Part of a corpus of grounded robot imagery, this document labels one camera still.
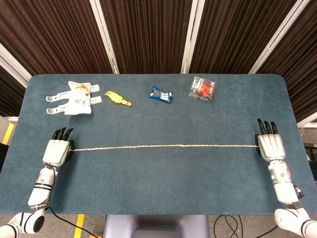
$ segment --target yellow floor marking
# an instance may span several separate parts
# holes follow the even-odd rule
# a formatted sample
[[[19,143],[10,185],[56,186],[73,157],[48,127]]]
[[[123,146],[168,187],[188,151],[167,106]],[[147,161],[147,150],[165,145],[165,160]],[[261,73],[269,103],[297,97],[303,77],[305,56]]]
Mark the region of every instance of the yellow floor marking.
[[[78,214],[76,226],[83,227],[84,218],[85,218],[84,214]],[[76,228],[74,238],[80,238],[80,236],[81,236],[81,229]]]
[[[13,124],[13,123],[10,123],[9,126],[8,126],[8,129],[6,130],[6,133],[5,133],[5,135],[4,135],[2,144],[6,145],[6,144],[8,143],[13,128],[14,128],[14,124]]]

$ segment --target table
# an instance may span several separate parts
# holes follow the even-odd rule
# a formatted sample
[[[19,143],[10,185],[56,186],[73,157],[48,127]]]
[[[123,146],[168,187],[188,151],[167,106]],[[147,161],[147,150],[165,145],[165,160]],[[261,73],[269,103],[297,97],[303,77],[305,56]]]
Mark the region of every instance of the table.
[[[0,174],[0,212],[29,211],[27,201],[43,167],[53,132],[73,127],[76,148],[160,144],[254,145],[257,118],[273,120],[282,136],[285,162],[317,213],[317,189],[296,126],[284,79],[278,75],[199,74],[217,82],[213,99],[188,97],[193,74],[36,75],[29,83],[19,121]],[[91,115],[48,115],[67,101],[46,96],[68,91],[68,81],[99,84],[103,102]],[[150,99],[155,85],[172,91],[172,104]],[[132,102],[118,105],[114,91]],[[255,148],[142,148],[75,152],[58,170],[52,195],[58,213],[273,214],[275,196],[268,163]]]

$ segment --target blue snack package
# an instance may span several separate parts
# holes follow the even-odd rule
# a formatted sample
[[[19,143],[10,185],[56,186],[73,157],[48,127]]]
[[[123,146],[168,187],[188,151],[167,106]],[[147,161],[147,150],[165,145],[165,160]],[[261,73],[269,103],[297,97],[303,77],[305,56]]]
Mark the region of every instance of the blue snack package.
[[[173,93],[172,92],[164,93],[162,90],[160,90],[156,86],[153,86],[152,93],[149,94],[149,98],[155,98],[155,99],[171,104],[173,99]]]

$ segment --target floor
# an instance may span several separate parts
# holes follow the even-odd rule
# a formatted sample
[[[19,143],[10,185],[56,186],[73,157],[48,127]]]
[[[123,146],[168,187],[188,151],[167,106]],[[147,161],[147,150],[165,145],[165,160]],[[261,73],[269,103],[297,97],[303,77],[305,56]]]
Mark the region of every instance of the floor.
[[[0,141],[3,140],[3,137],[6,133],[9,122],[0,117]],[[303,141],[306,143],[316,143],[317,141],[317,128],[315,129],[306,129],[303,131]],[[0,225],[6,224],[14,214],[0,214]],[[78,215],[77,214],[60,214],[60,216],[70,222],[77,224]],[[213,235],[213,227],[218,216],[209,215],[209,226],[210,226],[210,237],[214,238]],[[243,233],[245,238],[254,238],[257,237],[275,226],[275,221],[273,216],[241,216],[242,224],[243,224]],[[105,226],[105,215],[89,215],[86,214],[84,216],[83,227],[91,231],[96,235],[102,235],[104,232]],[[233,219],[228,218],[228,222],[231,226],[235,226],[235,222]],[[216,224],[215,233],[218,238],[229,238],[232,235],[232,231],[230,227],[226,224],[225,218],[221,217]],[[238,236],[232,236],[236,238],[240,238],[241,236],[241,227],[239,225]],[[52,214],[45,215],[45,223],[42,230],[35,235],[27,235],[23,234],[22,238],[89,238],[89,235],[84,231],[80,234],[75,234],[75,228],[70,226],[69,224],[58,220]],[[297,238],[298,235],[295,235],[291,232],[284,231],[280,228],[277,228],[272,233],[265,236],[265,238]]]

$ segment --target white rope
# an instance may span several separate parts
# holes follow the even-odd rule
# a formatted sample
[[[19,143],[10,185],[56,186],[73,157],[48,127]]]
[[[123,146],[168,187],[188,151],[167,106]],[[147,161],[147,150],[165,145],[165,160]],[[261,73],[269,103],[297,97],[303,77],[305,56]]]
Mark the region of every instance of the white rope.
[[[72,151],[86,151],[86,150],[115,150],[115,149],[139,149],[139,148],[154,148],[154,147],[254,147],[257,145],[128,145],[128,146],[115,146],[115,147],[100,147],[100,148],[86,148],[75,149]]]

